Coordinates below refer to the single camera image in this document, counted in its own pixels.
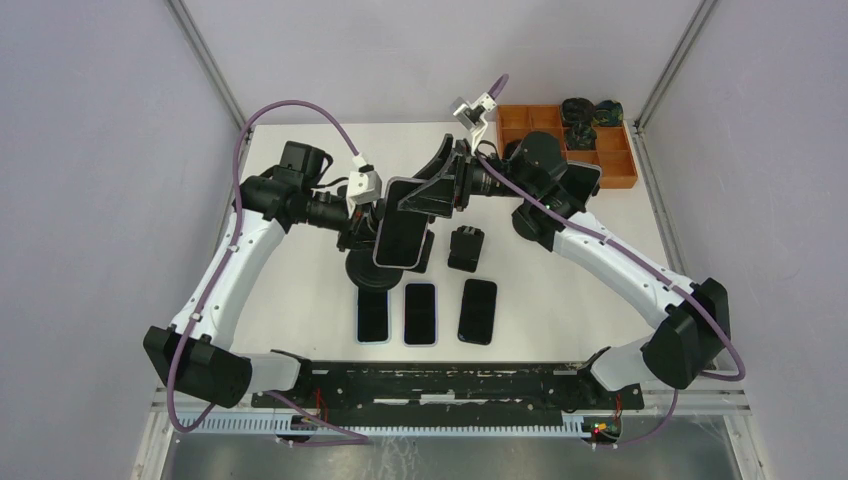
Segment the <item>blue case phone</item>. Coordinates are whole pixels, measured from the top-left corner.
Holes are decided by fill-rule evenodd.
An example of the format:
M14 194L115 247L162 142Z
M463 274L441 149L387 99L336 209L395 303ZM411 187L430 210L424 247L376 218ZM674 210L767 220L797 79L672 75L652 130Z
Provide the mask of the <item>blue case phone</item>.
M358 290L355 338L360 344L380 344L390 339L390 297L387 292Z

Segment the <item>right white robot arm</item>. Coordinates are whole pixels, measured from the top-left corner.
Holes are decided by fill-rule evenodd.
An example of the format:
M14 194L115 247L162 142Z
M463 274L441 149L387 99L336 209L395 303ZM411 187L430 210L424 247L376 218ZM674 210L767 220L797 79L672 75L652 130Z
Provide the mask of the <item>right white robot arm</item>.
M418 185L393 201L403 212L449 218L472 196L514 196L514 230L569 259L626 300L654 332L594 354L577 382L580 400L602 408L624 387L658 380L686 389L699 376L734 382L746 366L731 340L726 288L695 282L650 260L613 234L587 209L602 170L567 161L558 140L531 131L500 158L445 137L438 154L414 177Z

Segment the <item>black phone stand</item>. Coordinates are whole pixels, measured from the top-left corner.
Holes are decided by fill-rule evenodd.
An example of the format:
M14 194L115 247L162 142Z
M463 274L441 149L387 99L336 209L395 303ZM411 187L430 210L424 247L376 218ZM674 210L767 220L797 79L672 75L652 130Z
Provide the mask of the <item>black phone stand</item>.
M475 273L485 233L476 227L463 225L451 233L447 266L454 270Z
M433 231L426 232L425 241L422 246L418 263L411 269L411 272L424 274L427 271L429 259L433 249L435 234Z

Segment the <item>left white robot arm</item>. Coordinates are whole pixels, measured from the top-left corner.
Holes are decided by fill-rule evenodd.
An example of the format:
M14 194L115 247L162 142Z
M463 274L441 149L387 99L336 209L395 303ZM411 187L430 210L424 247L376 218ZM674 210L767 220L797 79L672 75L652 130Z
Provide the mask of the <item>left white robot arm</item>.
M263 390L275 390L295 408L312 399L314 381L300 372L302 360L237 354L231 346L259 274L292 226L336 231L348 247L376 207L382 182L365 157L354 156L342 196L320 182L332 163L323 150L289 141L277 164L242 181L225 238L200 284L167 327L153 326L143 339L166 387L224 408Z

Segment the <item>black case phone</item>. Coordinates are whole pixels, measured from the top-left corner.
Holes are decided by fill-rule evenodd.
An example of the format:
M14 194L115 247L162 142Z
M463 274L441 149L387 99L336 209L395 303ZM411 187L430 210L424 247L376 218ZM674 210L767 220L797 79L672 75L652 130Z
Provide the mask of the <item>black case phone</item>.
M468 279L465 282L457 333L460 341L476 345L491 343L497 292L497 285L492 281Z

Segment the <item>lilac case phone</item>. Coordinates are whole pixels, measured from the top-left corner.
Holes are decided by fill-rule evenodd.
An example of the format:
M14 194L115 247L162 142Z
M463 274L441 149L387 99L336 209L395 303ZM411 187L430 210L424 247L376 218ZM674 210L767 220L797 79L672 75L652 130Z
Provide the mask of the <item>lilac case phone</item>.
M437 293L432 283L409 283L404 288L403 342L431 346L437 342Z

